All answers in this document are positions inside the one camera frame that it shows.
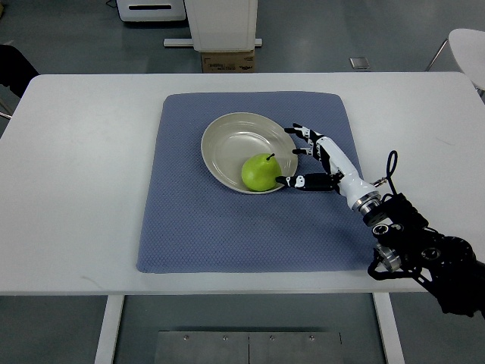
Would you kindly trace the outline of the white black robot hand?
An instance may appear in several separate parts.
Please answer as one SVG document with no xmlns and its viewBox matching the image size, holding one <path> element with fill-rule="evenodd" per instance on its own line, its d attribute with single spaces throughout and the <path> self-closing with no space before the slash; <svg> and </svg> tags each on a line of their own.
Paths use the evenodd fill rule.
<svg viewBox="0 0 485 364">
<path fill-rule="evenodd" d="M 321 133 L 299 124 L 286 128 L 288 134 L 294 134 L 304 140 L 308 146 L 293 150 L 295 155 L 308 155 L 319 161 L 323 173 L 279 176 L 276 182 L 286 187 L 302 191 L 336 191 L 346 198 L 348 207 L 367 216 L 380 204 L 377 188 L 361 179 L 357 168 L 335 142 Z"/>
</svg>

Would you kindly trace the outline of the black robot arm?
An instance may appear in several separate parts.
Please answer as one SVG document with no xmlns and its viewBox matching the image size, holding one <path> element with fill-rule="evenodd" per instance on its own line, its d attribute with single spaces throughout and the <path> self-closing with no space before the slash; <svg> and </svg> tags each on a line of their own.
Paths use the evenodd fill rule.
<svg viewBox="0 0 485 364">
<path fill-rule="evenodd" d="M 444 313 L 484 313 L 484 264 L 469 242 L 429 227 L 405 195 L 396 192 L 392 175 L 397 160 L 397 151 L 391 151 L 385 177 L 391 192 L 363 217 L 377 240 L 368 274 L 377 281 L 413 279 Z"/>
</svg>

